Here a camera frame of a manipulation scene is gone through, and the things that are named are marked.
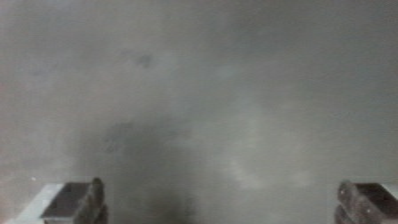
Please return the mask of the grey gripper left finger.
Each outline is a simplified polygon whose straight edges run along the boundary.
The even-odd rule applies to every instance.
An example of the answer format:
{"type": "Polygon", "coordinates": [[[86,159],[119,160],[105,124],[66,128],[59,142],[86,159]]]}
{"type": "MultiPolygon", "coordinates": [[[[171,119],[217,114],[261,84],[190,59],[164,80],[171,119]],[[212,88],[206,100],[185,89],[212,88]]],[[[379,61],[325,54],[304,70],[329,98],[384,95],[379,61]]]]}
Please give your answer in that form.
{"type": "Polygon", "coordinates": [[[89,182],[46,184],[6,224],[109,224],[102,179],[94,177],[89,182]]]}

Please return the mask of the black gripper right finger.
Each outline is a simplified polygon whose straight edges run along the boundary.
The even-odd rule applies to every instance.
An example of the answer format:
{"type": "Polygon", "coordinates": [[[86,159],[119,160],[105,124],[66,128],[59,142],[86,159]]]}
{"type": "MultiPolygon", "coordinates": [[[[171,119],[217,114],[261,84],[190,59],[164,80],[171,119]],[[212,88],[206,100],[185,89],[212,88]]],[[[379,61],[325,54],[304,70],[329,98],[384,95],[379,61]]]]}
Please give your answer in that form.
{"type": "Polygon", "coordinates": [[[398,181],[343,181],[338,202],[334,224],[398,224],[398,181]]]}

